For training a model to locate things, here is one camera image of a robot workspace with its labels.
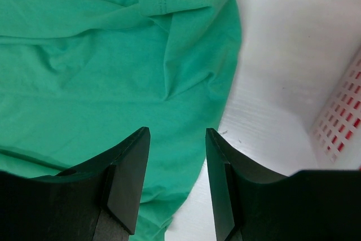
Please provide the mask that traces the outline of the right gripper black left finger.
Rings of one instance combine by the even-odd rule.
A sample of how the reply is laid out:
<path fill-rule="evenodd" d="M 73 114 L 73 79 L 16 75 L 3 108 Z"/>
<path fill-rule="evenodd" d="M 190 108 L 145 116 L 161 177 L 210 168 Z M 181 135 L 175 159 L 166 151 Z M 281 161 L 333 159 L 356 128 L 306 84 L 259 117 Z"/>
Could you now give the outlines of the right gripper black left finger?
<path fill-rule="evenodd" d="M 137 225 L 150 140 L 142 127 L 54 176 L 1 171 L 1 239 L 128 240 Z"/>

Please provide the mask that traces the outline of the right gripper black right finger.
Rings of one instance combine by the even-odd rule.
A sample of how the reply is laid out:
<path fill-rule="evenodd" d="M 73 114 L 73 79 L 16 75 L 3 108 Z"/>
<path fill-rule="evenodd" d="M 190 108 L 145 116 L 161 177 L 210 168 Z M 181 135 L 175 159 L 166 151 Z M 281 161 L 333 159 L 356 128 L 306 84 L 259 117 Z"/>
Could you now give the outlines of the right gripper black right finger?
<path fill-rule="evenodd" d="M 205 135 L 217 240 L 359 240 L 360 171 L 274 172 Z"/>

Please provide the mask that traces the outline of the green tank top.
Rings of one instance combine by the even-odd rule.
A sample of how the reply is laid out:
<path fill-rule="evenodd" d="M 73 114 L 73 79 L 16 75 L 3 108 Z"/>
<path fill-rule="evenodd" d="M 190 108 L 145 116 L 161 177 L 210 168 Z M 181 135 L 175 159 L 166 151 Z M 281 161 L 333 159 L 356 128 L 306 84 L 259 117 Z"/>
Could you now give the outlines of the green tank top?
<path fill-rule="evenodd" d="M 240 44 L 236 0 L 1 0 L 1 169 L 54 174 L 146 126 L 133 240 L 164 240 Z"/>

